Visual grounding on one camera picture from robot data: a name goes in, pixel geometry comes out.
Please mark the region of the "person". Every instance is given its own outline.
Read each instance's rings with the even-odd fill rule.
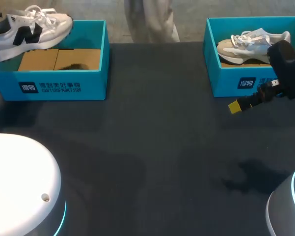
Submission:
[[[125,14],[134,43],[179,42],[173,22],[172,0],[124,0]]]

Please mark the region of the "blue shoe box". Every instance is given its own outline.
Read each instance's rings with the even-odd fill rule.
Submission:
[[[0,92],[6,101],[104,100],[109,68],[105,21],[74,21],[71,34],[56,49],[100,49],[98,70],[18,71],[23,55],[0,62]],[[46,89],[62,84],[65,88]]]
[[[214,97],[252,95],[257,87],[277,78],[271,66],[222,67],[216,44],[243,31],[263,28],[269,33],[289,31],[295,48],[295,17],[208,18],[204,36],[204,57]]]

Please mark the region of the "white shoelace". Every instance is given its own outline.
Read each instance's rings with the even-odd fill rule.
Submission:
[[[248,33],[251,33],[251,31],[244,31],[244,32],[242,32],[241,36],[239,36],[239,35],[236,35],[236,36],[232,35],[231,36],[231,42],[235,48],[239,47],[240,45],[255,44],[255,41],[263,39],[263,38],[265,38],[267,43],[270,45],[268,35],[259,36],[256,38],[251,38],[251,37],[246,36],[246,34],[248,34]]]
[[[239,35],[232,35],[231,36],[231,42],[235,47],[239,47],[239,45],[242,44],[254,44],[255,42],[253,42],[253,39],[250,37],[245,36],[247,33],[251,33],[251,31],[244,31],[241,36]]]
[[[41,9],[37,5],[29,6],[25,9],[25,11],[28,13],[28,16],[33,21],[39,21],[45,24],[50,30],[54,30],[57,24],[57,19],[54,17],[50,17],[47,14],[48,13],[56,13],[55,9],[48,8],[48,9]]]

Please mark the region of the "white sneaker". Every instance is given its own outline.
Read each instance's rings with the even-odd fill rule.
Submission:
[[[52,8],[33,5],[25,11],[10,11],[0,22],[0,62],[29,50],[57,45],[70,33],[72,25],[70,16]]]
[[[290,43],[290,33],[286,31],[282,34],[271,34],[263,29],[245,31],[241,36],[232,35],[231,39],[219,42],[217,51],[222,58],[234,64],[242,64],[249,59],[269,63],[268,48],[281,40]]]

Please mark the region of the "dark tabletop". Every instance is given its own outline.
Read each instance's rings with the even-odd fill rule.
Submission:
[[[269,236],[295,169],[295,100],[230,115],[202,43],[111,45],[106,101],[6,103],[0,132],[55,156],[69,236]]]

